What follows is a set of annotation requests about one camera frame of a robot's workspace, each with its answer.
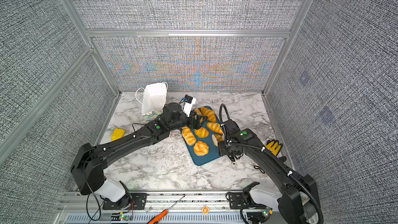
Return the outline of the fake long twisted bread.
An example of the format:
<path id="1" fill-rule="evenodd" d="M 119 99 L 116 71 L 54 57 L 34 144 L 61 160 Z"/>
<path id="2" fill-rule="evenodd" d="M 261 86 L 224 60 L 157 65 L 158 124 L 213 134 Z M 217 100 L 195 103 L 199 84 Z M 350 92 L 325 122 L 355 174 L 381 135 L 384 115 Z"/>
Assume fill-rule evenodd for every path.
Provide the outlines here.
<path id="1" fill-rule="evenodd" d="M 197 139 L 188 127 L 183 127 L 181 135 L 189 146 L 193 146 L 197 142 Z"/>

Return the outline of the fake braided round bread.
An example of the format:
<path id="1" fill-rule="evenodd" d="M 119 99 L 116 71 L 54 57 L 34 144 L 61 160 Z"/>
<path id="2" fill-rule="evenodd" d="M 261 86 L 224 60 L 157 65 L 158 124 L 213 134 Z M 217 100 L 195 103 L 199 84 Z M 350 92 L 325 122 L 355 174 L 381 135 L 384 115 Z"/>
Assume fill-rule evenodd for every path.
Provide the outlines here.
<path id="1" fill-rule="evenodd" d="M 194 145 L 193 150 L 197 156 L 201 157 L 209 153 L 209 146 L 205 142 L 197 141 Z"/>

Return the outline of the white floral paper bag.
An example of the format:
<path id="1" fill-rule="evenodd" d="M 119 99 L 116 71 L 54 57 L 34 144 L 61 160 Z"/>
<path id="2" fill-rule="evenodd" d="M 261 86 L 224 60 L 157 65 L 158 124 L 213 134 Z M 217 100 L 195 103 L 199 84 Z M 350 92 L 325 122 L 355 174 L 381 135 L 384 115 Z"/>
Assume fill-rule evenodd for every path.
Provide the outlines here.
<path id="1" fill-rule="evenodd" d="M 154 83 L 147 85 L 145 88 L 138 88 L 135 92 L 136 100 L 142 106 L 142 115 L 145 120 L 153 120 L 163 111 L 167 102 L 167 90 L 169 85 L 167 82 Z M 137 93 L 143 90 L 143 98 L 140 101 Z"/>

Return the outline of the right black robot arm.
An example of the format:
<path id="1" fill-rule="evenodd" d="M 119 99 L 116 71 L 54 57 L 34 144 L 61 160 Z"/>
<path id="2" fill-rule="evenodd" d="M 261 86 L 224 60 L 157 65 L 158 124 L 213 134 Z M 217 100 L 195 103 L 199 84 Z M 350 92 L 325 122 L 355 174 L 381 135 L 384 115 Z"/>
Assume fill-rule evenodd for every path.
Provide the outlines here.
<path id="1" fill-rule="evenodd" d="M 308 215 L 302 204 L 301 193 L 309 197 L 309 204 L 318 214 L 318 223 L 324 223 L 318 188 L 312 177 L 302 177 L 274 155 L 260 141 L 256 134 L 246 128 L 240 130 L 233 120 L 221 124 L 224 142 L 218 145 L 221 156 L 247 155 L 271 178 L 282 194 L 277 199 L 277 207 L 288 224 L 306 224 Z"/>

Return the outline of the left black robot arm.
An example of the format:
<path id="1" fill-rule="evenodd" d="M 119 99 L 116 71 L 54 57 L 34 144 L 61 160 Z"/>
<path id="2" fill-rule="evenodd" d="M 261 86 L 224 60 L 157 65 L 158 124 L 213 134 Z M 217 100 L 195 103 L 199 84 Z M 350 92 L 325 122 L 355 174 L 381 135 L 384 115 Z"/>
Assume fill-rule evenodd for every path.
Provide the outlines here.
<path id="1" fill-rule="evenodd" d="M 171 131 L 183 127 L 197 130 L 206 120 L 206 116 L 186 114 L 180 104 L 170 103 L 164 106 L 162 114 L 127 136 L 102 145 L 82 145 L 70 170 L 80 193 L 101 196 L 125 208 L 131 201 L 129 190 L 121 181 L 106 178 L 104 170 L 130 153 L 166 139 Z"/>

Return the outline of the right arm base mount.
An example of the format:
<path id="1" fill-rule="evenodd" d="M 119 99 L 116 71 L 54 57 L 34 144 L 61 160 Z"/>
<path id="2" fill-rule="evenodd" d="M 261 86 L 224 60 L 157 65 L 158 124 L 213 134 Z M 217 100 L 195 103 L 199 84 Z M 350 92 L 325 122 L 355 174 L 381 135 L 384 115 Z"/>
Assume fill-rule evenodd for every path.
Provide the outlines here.
<path id="1" fill-rule="evenodd" d="M 246 192 L 229 191 L 226 193 L 226 199 L 230 209 L 239 210 L 239 215 L 245 224 L 264 224 L 273 213 L 272 208 L 255 203 Z"/>

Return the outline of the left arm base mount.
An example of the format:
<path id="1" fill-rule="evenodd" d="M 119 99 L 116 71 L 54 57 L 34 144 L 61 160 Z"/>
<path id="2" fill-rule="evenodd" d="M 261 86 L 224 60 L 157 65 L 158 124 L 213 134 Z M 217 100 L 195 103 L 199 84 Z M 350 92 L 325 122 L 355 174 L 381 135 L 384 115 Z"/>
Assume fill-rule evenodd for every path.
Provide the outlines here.
<path id="1" fill-rule="evenodd" d="M 127 211 L 132 208 L 133 210 L 143 210 L 147 202 L 146 193 L 127 193 L 127 196 L 122 197 L 117 202 L 112 202 L 110 199 L 105 199 L 102 206 L 103 210 L 123 210 Z"/>

